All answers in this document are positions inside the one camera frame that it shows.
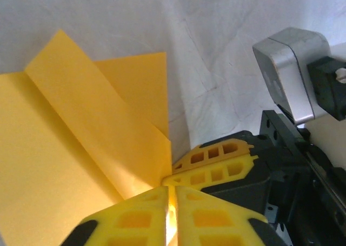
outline silver metal housing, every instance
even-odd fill
[[[307,68],[311,62],[330,56],[323,35],[286,28],[252,48],[271,98],[294,124],[326,114],[317,104]]]

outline white fabric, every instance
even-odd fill
[[[275,108],[252,45],[288,26],[346,42],[344,0],[0,0],[0,72],[62,28],[92,59],[168,53],[173,160]]]

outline white backdrop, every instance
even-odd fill
[[[288,26],[346,42],[345,0],[0,0],[0,72],[23,70],[58,28],[92,59],[168,54],[173,159],[275,108],[252,45]]]

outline rectangular hole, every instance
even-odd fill
[[[228,213],[221,210],[196,210],[193,212],[196,227],[229,227],[233,223]]]
[[[213,169],[211,171],[211,181],[219,181],[222,180],[222,169]]]
[[[228,154],[238,150],[238,145],[235,143],[227,143],[222,145],[223,153]]]
[[[218,147],[208,150],[208,158],[215,158],[218,156]]]
[[[191,156],[191,164],[194,164],[203,160],[204,160],[203,152],[200,152]]]
[[[230,164],[227,166],[227,171],[229,176],[238,175],[243,170],[242,163]]]
[[[119,228],[148,228],[151,223],[151,213],[147,211],[130,211],[123,213],[117,223]]]
[[[243,240],[237,235],[201,235],[201,246],[244,246]]]
[[[109,240],[107,246],[146,246],[147,244],[146,237],[119,237],[112,238]]]
[[[205,182],[205,174],[204,174],[204,172],[203,173],[199,173],[199,174],[195,174],[195,175],[190,177],[191,185],[201,184],[203,182]]]
[[[178,166],[175,167],[175,169],[181,169],[183,164],[179,164]]]

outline yellow paper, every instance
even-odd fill
[[[120,97],[168,137],[166,54],[97,61]]]
[[[25,72],[124,198],[171,174],[169,140],[121,99],[64,32]]]
[[[121,199],[22,72],[0,75],[0,231],[8,246],[59,245]]]

